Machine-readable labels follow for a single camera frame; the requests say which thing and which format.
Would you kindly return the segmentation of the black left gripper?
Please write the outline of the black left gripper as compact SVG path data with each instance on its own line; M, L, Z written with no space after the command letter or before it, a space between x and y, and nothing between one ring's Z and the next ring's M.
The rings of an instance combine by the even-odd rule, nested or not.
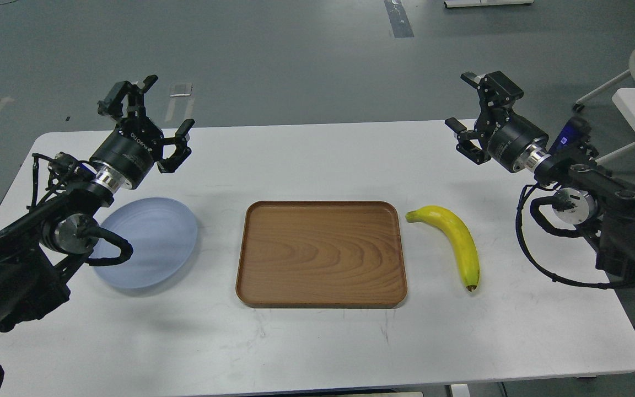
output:
M121 174L125 189L138 188L157 161L159 171L170 174L192 153L187 135L196 123L194 119L184 120L174 136L168 138L163 137L152 120L144 119L147 117L144 95L157 81L158 75L150 75L140 83L115 83L108 95L98 101L98 115L121 124L96 149L90 161L96 168L105 165ZM168 158L161 158L162 148L170 145L175 147L174 152Z

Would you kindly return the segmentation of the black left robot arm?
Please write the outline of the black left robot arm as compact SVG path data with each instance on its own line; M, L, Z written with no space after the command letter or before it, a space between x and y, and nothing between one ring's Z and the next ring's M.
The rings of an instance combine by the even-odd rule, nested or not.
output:
M33 154L32 201L27 213L0 230L0 332L40 320L66 303L68 282L83 266L123 264L132 245L104 229L96 212L109 207L121 189L136 189L153 167L174 173L191 155L187 119L166 137L149 118L144 96L157 82L116 83L98 113L114 120L114 130L88 160L60 152L46 157L50 173L43 197L38 196L39 161Z

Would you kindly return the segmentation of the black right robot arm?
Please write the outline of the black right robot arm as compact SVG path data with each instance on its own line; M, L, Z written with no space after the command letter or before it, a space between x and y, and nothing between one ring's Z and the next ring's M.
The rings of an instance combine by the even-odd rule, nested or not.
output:
M584 238L596 253L596 268L620 277L620 281L572 281L541 266L537 269L568 286L635 286L635 184L614 178L597 163L590 124L572 116L550 143L541 128L515 113L514 103L524 93L504 73L478 76L466 71L461 80L478 93L480 113L472 129L453 117L445 121L457 140L457 151L477 165L495 160L509 173L527 169L536 180L522 189L515 221L517 239L527 259L534 261L523 237L521 211L534 190L549 190L551 196L531 201L534 221L548 234Z

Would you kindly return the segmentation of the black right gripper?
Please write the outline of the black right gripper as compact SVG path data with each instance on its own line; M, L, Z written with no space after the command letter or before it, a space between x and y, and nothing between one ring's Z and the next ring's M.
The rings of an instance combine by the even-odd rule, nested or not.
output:
M510 173L527 169L534 173L549 158L545 145L549 136L523 116L513 113L515 101L524 91L502 71L460 75L478 93L480 114L475 128L468 129L454 117L444 124L453 131L456 150L476 165L495 160Z

